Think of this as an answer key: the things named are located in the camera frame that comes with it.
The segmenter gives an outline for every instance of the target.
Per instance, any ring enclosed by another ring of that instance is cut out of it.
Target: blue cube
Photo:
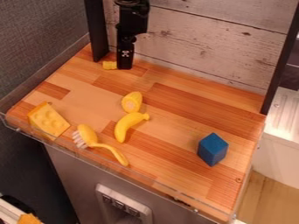
[[[212,133],[199,142],[198,155],[210,166],[216,165],[226,156],[228,143]]]

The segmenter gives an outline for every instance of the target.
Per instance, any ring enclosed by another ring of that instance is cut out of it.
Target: white wooden wall
[[[140,58],[264,94],[298,0],[151,0]],[[118,7],[104,0],[109,44]]]

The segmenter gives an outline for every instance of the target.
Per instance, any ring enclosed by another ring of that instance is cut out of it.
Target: wooden surface
[[[299,189],[252,172],[237,218],[246,224],[299,223]]]
[[[113,59],[112,54],[106,58]],[[143,93],[142,112],[151,119],[131,129],[120,144],[114,127],[125,115],[121,99],[136,90]],[[26,114],[43,101],[72,124],[56,144],[222,222],[233,212],[264,123],[259,114],[263,96],[144,61],[128,71],[103,70],[92,61],[90,45],[14,106],[8,119],[30,131]],[[108,151],[76,150],[71,135],[80,123],[91,125],[101,142],[120,149],[130,162],[129,171],[105,161],[115,161]],[[198,141],[211,132],[229,143],[226,158],[213,168],[196,155]]]
[[[115,49],[118,7],[113,1],[104,3],[109,44]],[[136,42],[143,60],[265,94],[297,1],[156,0],[151,4],[149,31]]]

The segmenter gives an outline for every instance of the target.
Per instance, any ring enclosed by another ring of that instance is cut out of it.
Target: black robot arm
[[[115,0],[120,6],[117,29],[117,68],[131,69],[136,35],[148,30],[149,0]]]

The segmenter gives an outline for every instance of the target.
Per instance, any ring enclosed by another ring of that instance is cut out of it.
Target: yellow banana
[[[115,138],[119,143],[123,143],[126,139],[127,130],[139,122],[148,121],[150,116],[148,114],[141,114],[133,112],[125,115],[115,126]]]

